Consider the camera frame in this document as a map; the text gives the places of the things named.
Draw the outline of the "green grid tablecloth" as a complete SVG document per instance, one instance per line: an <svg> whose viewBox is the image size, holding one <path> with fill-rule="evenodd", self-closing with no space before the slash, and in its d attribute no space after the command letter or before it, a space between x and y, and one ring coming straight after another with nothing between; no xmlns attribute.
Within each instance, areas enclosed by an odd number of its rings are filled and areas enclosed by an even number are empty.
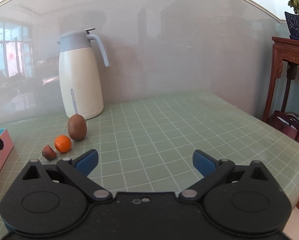
<svg viewBox="0 0 299 240"><path fill-rule="evenodd" d="M87 122L87 136L52 161L42 156L68 134L65 113L1 123L14 148L0 171L0 203L25 165L53 165L98 152L88 178L113 198L94 203L60 234L9 232L0 216L0 239L299 239L299 143L211 93L190 92L115 103ZM292 212L282 231L233 234L214 223L196 203L179 194L203 175L193 166L195 150L247 166L261 161L287 195Z"/></svg>

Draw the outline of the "brown kiwi fruit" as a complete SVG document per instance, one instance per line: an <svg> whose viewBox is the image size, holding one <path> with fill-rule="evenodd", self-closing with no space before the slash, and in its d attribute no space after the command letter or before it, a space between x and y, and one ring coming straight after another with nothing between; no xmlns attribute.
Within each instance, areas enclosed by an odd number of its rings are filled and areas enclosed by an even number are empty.
<svg viewBox="0 0 299 240"><path fill-rule="evenodd" d="M80 141L86 137L87 125L81 115L75 114L68 119L68 135L74 141Z"/></svg>

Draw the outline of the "white thermos jug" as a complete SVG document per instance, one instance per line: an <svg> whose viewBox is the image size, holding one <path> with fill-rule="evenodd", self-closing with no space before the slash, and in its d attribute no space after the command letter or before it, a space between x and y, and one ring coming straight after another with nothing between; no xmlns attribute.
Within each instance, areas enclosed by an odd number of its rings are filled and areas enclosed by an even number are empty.
<svg viewBox="0 0 299 240"><path fill-rule="evenodd" d="M65 113L85 120L100 115L104 109L101 80L92 41L96 41L106 67L110 66L101 39L90 33L95 28L72 31L61 35L57 43L59 54L59 83Z"/></svg>

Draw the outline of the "dark red bag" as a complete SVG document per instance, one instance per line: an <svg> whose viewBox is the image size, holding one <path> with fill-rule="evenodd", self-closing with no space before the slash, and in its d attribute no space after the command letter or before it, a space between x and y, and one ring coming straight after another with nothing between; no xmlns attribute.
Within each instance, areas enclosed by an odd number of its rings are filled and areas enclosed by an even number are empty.
<svg viewBox="0 0 299 240"><path fill-rule="evenodd" d="M268 124L294 140L299 135L299 115L294 112L274 111Z"/></svg>

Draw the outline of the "blue patterned plant pot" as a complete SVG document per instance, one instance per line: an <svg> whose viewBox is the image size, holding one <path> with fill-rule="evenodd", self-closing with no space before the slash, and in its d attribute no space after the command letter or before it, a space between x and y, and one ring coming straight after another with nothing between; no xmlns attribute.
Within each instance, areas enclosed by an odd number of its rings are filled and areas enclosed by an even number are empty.
<svg viewBox="0 0 299 240"><path fill-rule="evenodd" d="M290 32L290 39L299 41L299 15L285 12L287 26Z"/></svg>

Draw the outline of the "small brown cut fruit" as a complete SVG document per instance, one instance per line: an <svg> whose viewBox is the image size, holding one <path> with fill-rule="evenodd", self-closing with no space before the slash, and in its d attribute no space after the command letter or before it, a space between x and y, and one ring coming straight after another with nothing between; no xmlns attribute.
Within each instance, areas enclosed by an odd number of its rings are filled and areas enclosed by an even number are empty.
<svg viewBox="0 0 299 240"><path fill-rule="evenodd" d="M57 153L49 145L46 145L41 153L42 156L48 161L52 161L57 157Z"/></svg>

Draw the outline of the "orange tangerine back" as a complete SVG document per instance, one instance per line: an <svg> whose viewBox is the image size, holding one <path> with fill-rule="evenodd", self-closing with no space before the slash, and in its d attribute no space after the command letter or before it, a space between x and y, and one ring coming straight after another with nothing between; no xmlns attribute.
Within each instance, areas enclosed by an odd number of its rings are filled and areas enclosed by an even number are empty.
<svg viewBox="0 0 299 240"><path fill-rule="evenodd" d="M66 135L60 135L54 140L54 146L58 152L67 153L72 147L71 139Z"/></svg>

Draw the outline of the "carved wooden plant stand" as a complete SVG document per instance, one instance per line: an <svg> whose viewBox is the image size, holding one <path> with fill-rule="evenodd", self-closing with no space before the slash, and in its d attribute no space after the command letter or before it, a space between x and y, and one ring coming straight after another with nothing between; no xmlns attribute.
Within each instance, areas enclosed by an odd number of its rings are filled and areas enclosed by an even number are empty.
<svg viewBox="0 0 299 240"><path fill-rule="evenodd" d="M293 40L290 38L272 37L273 49L272 49L272 62L271 62L271 75L270 83L267 95L267 101L265 104L262 121L268 122L270 117L270 110L274 97L276 80L281 78L283 63L288 64L287 67L287 81L283 97L283 103L281 111L286 110L291 81L296 78L297 67L299 66L299 40Z"/></svg>

